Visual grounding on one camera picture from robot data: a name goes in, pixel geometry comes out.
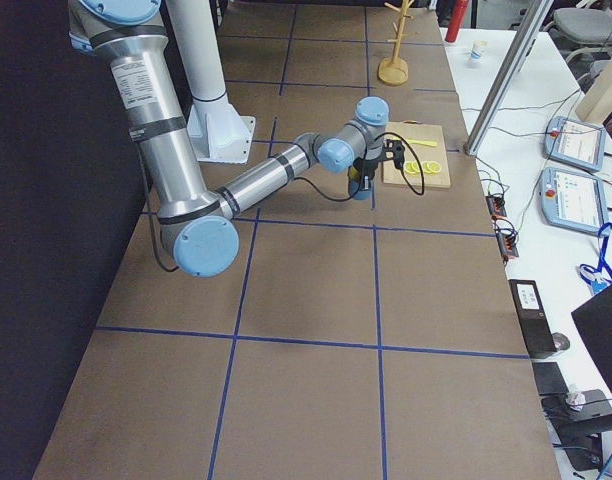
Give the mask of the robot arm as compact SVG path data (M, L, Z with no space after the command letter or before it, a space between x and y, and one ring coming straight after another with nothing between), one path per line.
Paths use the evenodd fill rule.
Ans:
M75 49L109 63L129 133L160 200L153 230L177 266L212 277L239 250L233 219L314 165L346 172L349 194L371 190L385 158L388 104L361 99L332 135L306 133L285 151L210 189L204 162L243 163L255 128L230 103L210 5L205 1L72 1Z

